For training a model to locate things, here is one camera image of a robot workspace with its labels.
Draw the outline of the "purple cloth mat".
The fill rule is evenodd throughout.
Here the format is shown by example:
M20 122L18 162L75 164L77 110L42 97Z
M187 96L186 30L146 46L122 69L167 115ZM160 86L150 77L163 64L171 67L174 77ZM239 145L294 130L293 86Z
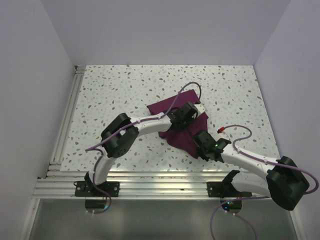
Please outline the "purple cloth mat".
M147 108L151 115L157 115L159 113L167 111L174 99L175 97L172 96L159 102L150 104L147 106ZM180 108L187 102L191 102L193 104L197 104L200 102L200 99L193 89L182 92L173 106ZM169 130L167 132L159 132L158 135L160 136L160 138L166 139L167 143L170 146L183 150L193 158L197 159L199 155L196 151L197 145L193 141L193 136L200 131L208 130L208 118L209 117L206 113L202 113L187 128L183 130Z

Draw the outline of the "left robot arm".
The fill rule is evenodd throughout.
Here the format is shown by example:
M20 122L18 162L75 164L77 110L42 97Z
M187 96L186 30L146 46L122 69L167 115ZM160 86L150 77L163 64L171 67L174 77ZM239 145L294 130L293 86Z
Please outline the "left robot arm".
M186 129L206 111L201 103L187 102L165 112L147 117L119 114L101 133L101 141L85 151L98 151L100 157L88 172L86 190L92 196L103 193L107 175L117 158L125 155L136 139L153 133L177 132Z

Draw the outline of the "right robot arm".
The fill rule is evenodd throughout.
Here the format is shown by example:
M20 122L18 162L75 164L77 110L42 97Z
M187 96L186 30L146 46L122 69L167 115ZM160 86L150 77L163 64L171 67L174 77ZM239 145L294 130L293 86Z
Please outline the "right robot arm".
M205 161L216 161L239 167L222 181L208 182L209 197L220 199L261 195L271 198L281 208L292 211L307 193L310 184L294 161L265 157L236 146L230 140L215 140L207 131L193 136L198 155Z

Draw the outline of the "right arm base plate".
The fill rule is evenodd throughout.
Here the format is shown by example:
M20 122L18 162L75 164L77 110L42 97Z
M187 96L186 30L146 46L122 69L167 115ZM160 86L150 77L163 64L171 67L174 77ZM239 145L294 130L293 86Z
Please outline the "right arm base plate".
M206 187L209 198L246 198L252 196L251 192L236 190L230 182L209 181L206 183Z

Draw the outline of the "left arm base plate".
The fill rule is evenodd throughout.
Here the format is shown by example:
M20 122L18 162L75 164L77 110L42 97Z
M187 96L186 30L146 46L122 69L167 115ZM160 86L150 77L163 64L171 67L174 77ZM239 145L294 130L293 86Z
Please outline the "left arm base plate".
M75 181L73 185L76 197L106 197L105 193L110 197L118 197L120 191L120 182L118 181L106 181L96 187L88 186L85 181Z

